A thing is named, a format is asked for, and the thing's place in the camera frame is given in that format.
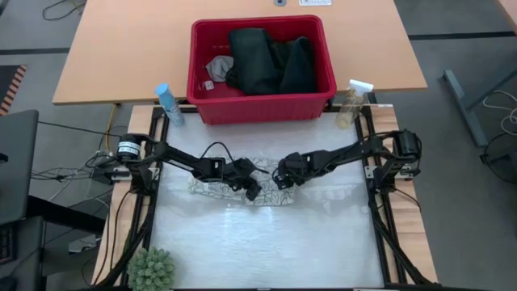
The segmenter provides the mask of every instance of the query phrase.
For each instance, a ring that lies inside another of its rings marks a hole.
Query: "fabric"
[[[224,82],[226,74],[233,67],[233,58],[228,56],[217,56],[206,65],[210,78],[214,82]]]
[[[229,86],[246,95],[314,93],[313,52],[306,37],[274,42],[262,28],[234,30],[229,36],[234,66]]]
[[[242,201],[242,203],[246,206],[281,206],[290,205],[294,202],[294,192],[296,187],[279,190],[271,178],[271,173],[278,166],[278,160],[272,160],[269,158],[248,159],[258,168],[269,172],[266,174],[260,171],[255,171],[251,174],[251,177],[256,179],[258,185],[262,187],[261,192],[258,194],[257,198],[255,198],[255,200],[250,201],[246,197],[245,189],[241,189],[235,192],[226,184],[203,183],[194,178],[192,178],[188,191],[191,194],[198,194],[216,199]]]

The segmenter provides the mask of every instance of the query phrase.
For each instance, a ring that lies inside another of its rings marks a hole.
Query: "black cloth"
[[[243,28],[229,35],[233,67],[229,86],[246,95],[315,93],[313,52],[302,36],[288,43],[274,42],[262,28]]]

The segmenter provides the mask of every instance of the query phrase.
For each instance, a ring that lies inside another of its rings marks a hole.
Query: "floor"
[[[76,11],[58,21],[44,21],[41,11],[56,0],[10,1],[0,15],[0,50],[68,48],[80,20]],[[510,31],[504,15],[492,0],[395,0],[408,34]],[[59,15],[73,8],[63,3],[52,11]],[[491,75],[499,62],[517,49],[516,38],[476,40],[412,41],[414,52],[429,89],[419,92],[377,94],[379,103],[393,103],[399,125],[415,131],[424,144],[422,174],[415,180],[431,253],[441,283],[456,287],[514,290],[517,276],[517,188],[494,176],[479,159],[481,149],[473,144],[455,100],[440,80],[443,70],[453,69],[461,83],[469,86]],[[40,120],[106,130],[111,105],[54,106],[53,92],[65,64],[66,54],[1,55],[0,65],[27,65],[27,74],[12,106],[12,112],[30,108],[40,111]],[[517,94],[517,81],[505,90]],[[496,104],[514,107],[504,98]],[[114,125],[127,125],[132,105],[116,111]],[[479,109],[489,137],[500,131],[498,121],[507,113]],[[99,147],[100,136],[40,124],[34,169],[78,167]],[[496,145],[514,145],[508,138]],[[497,171],[515,179],[506,162]],[[50,198],[64,184],[34,181],[31,194]],[[87,181],[71,183],[54,202],[73,205],[85,196],[108,190],[107,185]],[[89,201],[81,208],[93,213],[102,205]],[[47,237],[63,232],[48,228]],[[57,240],[49,258],[67,256],[66,246],[86,234],[72,232]],[[85,254],[85,275],[91,277],[95,250]],[[49,268],[60,268],[59,265]],[[81,273],[62,272],[50,276],[48,290],[85,287]]]

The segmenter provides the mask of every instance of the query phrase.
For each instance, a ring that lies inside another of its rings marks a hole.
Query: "wooden desk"
[[[506,14],[508,22],[517,33],[517,1],[516,0],[497,0],[502,11]]]
[[[395,117],[395,111],[393,110],[393,107],[386,105],[372,105],[371,108],[374,124],[376,127],[376,132],[379,133],[398,129],[397,118]],[[128,132],[147,134],[149,132],[149,125],[151,124],[152,111],[153,106],[135,106],[133,108],[131,120],[129,122]],[[161,132],[161,126],[162,125],[158,123],[158,128],[156,131],[157,133]],[[110,207],[110,219],[109,221],[107,221],[107,223],[110,224],[107,262],[103,271],[101,272],[99,281],[101,281],[108,274],[109,263],[111,258],[111,248],[114,238],[116,210],[119,207],[122,197],[124,196],[126,191],[129,190],[129,185],[129,182],[119,182],[115,186],[113,191]],[[416,198],[412,182],[397,182],[397,188],[401,189],[404,192],[407,192],[408,194]],[[116,264],[118,258],[122,254],[124,242],[128,236],[128,232],[131,227],[132,215],[135,207],[135,200],[136,196],[128,196],[121,206],[116,233],[116,244],[113,265]],[[429,246],[427,244],[426,231],[424,230],[422,217],[420,216],[418,207],[412,201],[409,201],[404,196],[399,196],[396,193],[391,194],[390,200],[395,220],[395,227],[397,228],[398,239],[402,249],[413,261],[414,265],[421,271],[421,273],[425,277],[427,277],[427,279],[436,281],[435,267],[431,258]],[[143,207],[141,215],[142,220],[146,214],[146,211],[147,208]],[[99,249],[99,256],[97,257],[97,263],[95,265],[92,283],[95,277],[99,274],[99,271],[103,264],[107,245],[106,237],[107,227],[104,228],[103,240],[101,242],[101,246]],[[394,264],[393,254],[387,246],[386,249],[392,282],[396,282],[397,273]]]
[[[325,26],[338,91],[351,78],[376,91],[427,88],[393,0],[90,0],[53,98],[55,104],[154,101],[168,82],[185,97],[191,25],[198,19],[317,15]]]

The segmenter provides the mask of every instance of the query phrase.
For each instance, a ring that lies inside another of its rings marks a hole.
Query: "patterned cloth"
[[[248,158],[256,167],[266,170],[269,174],[260,171],[254,171],[251,174],[258,185],[262,187],[262,191],[258,194],[254,201],[250,201],[246,197],[246,190],[241,189],[237,192],[232,190],[228,185],[222,183],[203,183],[197,179],[191,180],[188,191],[191,194],[198,194],[217,199],[239,200],[246,206],[281,206],[290,205],[294,202],[295,188],[279,190],[275,182],[271,178],[271,173],[277,168],[278,160],[269,158]]]

